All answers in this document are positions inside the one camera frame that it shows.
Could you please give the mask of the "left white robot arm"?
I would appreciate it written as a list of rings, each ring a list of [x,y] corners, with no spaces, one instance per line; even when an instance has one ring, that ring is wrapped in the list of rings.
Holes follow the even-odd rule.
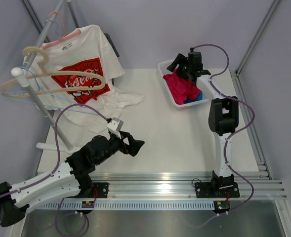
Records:
[[[121,132],[119,137],[98,135],[52,171],[18,184],[0,183],[0,226],[14,225],[51,201],[88,197],[94,188],[90,173],[96,166],[116,152],[134,157],[144,144],[128,132]]]

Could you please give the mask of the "wooden clothes hanger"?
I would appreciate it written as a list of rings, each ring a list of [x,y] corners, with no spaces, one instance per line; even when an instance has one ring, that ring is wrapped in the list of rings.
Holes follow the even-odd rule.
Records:
[[[48,72],[45,68],[45,65],[49,62],[49,56],[48,54],[41,48],[35,47],[35,46],[28,46],[25,47],[22,50],[22,55],[23,56],[28,56],[30,53],[39,53],[43,59],[38,62],[38,66],[41,70],[40,74],[35,74],[35,77],[37,78],[43,78],[43,77],[50,77],[50,76],[82,76],[87,78],[93,78],[93,79],[98,79],[101,84],[96,85],[96,86],[72,86],[72,87],[66,87],[66,88],[61,88],[61,89],[51,89],[48,90],[48,92],[52,93],[59,93],[59,92],[75,92],[75,91],[90,91],[90,90],[99,90],[102,89],[106,85],[106,80],[103,76],[98,75],[98,74],[93,74],[93,73],[88,73],[88,72],[81,72],[81,71],[53,71],[53,72]],[[30,85],[29,80],[32,78],[32,76],[26,76],[24,72],[18,74],[19,76],[22,75],[25,77],[23,79],[23,85]],[[36,92],[36,95],[42,95],[44,92]]]

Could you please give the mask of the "pink magenta t shirt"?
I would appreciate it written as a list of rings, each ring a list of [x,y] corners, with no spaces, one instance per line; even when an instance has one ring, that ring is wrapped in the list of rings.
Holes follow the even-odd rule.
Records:
[[[163,79],[166,80],[175,102],[179,105],[184,104],[187,96],[194,99],[202,92],[191,81],[177,76],[176,72],[164,75]]]

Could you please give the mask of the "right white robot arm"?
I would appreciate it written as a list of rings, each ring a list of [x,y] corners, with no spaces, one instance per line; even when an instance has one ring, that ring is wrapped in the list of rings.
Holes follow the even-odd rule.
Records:
[[[208,126],[214,134],[215,164],[209,182],[194,184],[198,198],[238,198],[239,188],[232,171],[231,137],[239,125],[239,105],[235,96],[226,96],[212,82],[212,75],[203,68],[202,55],[191,50],[187,56],[179,53],[167,67],[180,81],[190,82],[210,101]]]

